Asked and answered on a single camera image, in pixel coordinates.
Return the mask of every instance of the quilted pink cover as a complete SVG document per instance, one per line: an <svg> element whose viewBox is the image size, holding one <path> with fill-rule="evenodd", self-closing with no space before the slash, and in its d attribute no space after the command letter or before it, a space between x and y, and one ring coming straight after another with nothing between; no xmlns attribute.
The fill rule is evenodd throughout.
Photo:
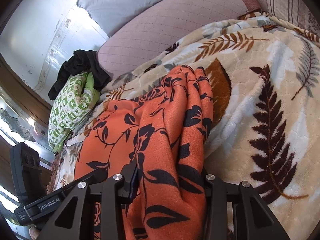
<svg viewBox="0 0 320 240"><path fill-rule="evenodd" d="M236 19L258 8L257 0L163 0L113 35L100 48L98 59L115 78L158 56L201 26Z"/></svg>

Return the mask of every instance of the fleece blanket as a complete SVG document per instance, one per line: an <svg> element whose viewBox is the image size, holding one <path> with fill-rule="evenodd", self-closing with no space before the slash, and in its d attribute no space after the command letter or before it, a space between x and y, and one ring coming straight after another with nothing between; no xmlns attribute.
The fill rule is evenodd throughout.
<svg viewBox="0 0 320 240"><path fill-rule="evenodd" d="M199 239L205 212L203 144L212 117L204 69L177 66L147 95L108 102L83 142L75 179L95 169L107 169L111 177L136 159L140 186L123 209L126 239ZM97 239L100 209L96 203Z"/></svg>
<svg viewBox="0 0 320 240"><path fill-rule="evenodd" d="M148 93L177 65L201 66L214 104L206 170L225 182L249 181L289 237L307 239L320 219L319 46L313 33L260 13L195 30L106 86L102 103L66 142L64 151L76 157L60 166L55 187L73 177L75 148L110 99Z"/></svg>

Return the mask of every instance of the green patterned pillow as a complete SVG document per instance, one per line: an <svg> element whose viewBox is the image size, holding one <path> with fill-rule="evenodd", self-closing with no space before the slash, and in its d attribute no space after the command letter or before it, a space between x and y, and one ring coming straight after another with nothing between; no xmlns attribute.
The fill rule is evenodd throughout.
<svg viewBox="0 0 320 240"><path fill-rule="evenodd" d="M53 103L49 119L49 146L60 152L64 140L94 107L100 93L93 88L92 73L70 76Z"/></svg>

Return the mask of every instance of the blanket fold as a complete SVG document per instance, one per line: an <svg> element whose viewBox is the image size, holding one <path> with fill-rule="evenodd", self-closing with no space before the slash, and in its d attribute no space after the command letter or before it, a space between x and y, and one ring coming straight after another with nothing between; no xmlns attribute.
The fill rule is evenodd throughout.
<svg viewBox="0 0 320 240"><path fill-rule="evenodd" d="M212 117L204 69L177 66L149 93L108 102L84 140L75 179L94 169L107 169L111 177L136 158L140 187L123 210L126 238L198 239L205 210L203 144ZM100 203L96 208L99 239Z"/></svg>

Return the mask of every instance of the wall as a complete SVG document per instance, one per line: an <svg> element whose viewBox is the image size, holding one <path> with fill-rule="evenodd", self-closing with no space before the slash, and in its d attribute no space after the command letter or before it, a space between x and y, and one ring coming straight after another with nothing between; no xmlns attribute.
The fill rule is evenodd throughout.
<svg viewBox="0 0 320 240"><path fill-rule="evenodd" d="M68 14L77 0L23 0L0 36L0 53L12 70L48 103L47 93L56 80L61 64L77 49L99 49L106 34L83 10L69 22ZM70 31L69 25L79 28ZM65 39L52 52L52 43L58 32Z"/></svg>
<svg viewBox="0 0 320 240"><path fill-rule="evenodd" d="M0 36L4 59L34 88L59 22L73 0L23 0Z"/></svg>

